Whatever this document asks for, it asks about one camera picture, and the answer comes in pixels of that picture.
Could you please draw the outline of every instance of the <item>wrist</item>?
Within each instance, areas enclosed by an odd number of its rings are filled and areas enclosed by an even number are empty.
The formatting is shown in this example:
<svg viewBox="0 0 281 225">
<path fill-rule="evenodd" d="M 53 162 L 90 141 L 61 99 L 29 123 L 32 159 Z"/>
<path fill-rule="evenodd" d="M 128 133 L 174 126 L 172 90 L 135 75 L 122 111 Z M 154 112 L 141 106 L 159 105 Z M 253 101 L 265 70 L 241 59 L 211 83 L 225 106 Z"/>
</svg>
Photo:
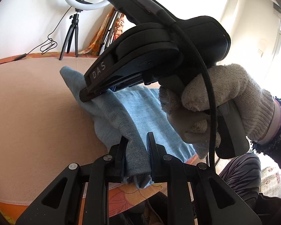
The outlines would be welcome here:
<svg viewBox="0 0 281 225">
<path fill-rule="evenodd" d="M 274 100 L 274 114 L 271 123 L 265 134 L 258 140 L 258 144 L 264 145 L 270 142 L 278 133 L 281 126 L 281 106 L 277 100 Z"/>
</svg>

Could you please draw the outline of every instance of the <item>gloved hand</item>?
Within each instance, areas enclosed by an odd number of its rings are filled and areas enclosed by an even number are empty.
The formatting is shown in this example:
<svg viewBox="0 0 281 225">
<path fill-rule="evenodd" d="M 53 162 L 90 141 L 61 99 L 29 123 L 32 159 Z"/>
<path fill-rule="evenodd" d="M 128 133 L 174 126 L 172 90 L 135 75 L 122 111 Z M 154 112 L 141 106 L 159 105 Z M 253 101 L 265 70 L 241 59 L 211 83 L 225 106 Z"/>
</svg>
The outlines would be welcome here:
<svg viewBox="0 0 281 225">
<path fill-rule="evenodd" d="M 216 106 L 234 99 L 244 130 L 252 141 L 262 139 L 268 131 L 274 114 L 271 94 L 251 78 L 238 64 L 214 66 L 209 69 Z M 209 109 L 206 87 L 199 74 L 184 89 L 181 98 L 164 87 L 159 89 L 162 109 L 181 139 L 194 146 L 200 159 L 209 148 L 210 121 L 202 111 Z M 220 144 L 217 133 L 216 146 Z"/>
</svg>

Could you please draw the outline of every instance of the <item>folded blue fabric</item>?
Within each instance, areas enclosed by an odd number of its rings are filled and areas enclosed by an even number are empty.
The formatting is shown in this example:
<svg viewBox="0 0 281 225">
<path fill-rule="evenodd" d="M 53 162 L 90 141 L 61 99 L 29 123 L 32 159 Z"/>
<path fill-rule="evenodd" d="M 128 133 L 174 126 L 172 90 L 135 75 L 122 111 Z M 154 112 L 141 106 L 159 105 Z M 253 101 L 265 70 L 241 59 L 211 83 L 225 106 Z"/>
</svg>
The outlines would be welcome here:
<svg viewBox="0 0 281 225">
<path fill-rule="evenodd" d="M 156 143 L 164 145 L 167 153 L 183 162 L 195 155 L 192 145 L 182 141 L 161 110 L 158 89 L 133 86 L 118 92 L 106 93 L 83 103 L 79 92 L 86 87 L 83 74 L 63 67 L 60 74 L 78 104 L 92 117 L 97 137 L 108 149 L 128 139 L 125 175 L 127 182 L 138 188 L 151 184 L 150 161 L 146 151 L 146 135 L 153 132 Z"/>
</svg>

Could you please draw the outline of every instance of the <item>white lettering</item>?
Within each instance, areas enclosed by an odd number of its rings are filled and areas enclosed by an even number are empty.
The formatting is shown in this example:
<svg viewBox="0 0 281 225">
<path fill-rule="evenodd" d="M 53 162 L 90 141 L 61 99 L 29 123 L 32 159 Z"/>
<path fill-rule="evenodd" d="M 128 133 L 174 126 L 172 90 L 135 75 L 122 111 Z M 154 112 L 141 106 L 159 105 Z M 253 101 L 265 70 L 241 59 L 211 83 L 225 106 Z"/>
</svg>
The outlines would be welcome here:
<svg viewBox="0 0 281 225">
<path fill-rule="evenodd" d="M 104 70 L 106 68 L 104 62 L 101 62 L 101 67 L 102 67 L 102 70 Z"/>
</svg>

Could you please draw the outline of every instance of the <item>screw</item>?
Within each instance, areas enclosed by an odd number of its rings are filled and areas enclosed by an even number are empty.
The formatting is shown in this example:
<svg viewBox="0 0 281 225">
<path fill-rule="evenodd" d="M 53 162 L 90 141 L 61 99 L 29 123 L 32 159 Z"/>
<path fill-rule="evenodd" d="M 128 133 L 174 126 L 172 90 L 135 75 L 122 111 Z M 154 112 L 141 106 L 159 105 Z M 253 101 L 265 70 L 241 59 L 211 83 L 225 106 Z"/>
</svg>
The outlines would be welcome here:
<svg viewBox="0 0 281 225">
<path fill-rule="evenodd" d="M 172 159 L 172 156 L 169 155 L 169 154 L 165 154 L 165 155 L 163 156 L 163 159 L 166 160 L 166 161 L 170 161 L 170 160 Z"/>
<path fill-rule="evenodd" d="M 77 163 L 72 163 L 69 165 L 69 169 L 75 170 L 78 167 Z"/>
<path fill-rule="evenodd" d="M 198 163 L 198 167 L 200 168 L 200 169 L 206 169 L 207 168 L 207 165 L 206 165 L 206 163 L 204 163 L 204 162 L 200 162 L 200 163 Z"/>
<path fill-rule="evenodd" d="M 104 159 L 105 161 L 110 161 L 110 160 L 112 159 L 112 155 L 105 155 L 105 156 L 103 157 L 103 159 Z"/>
</svg>

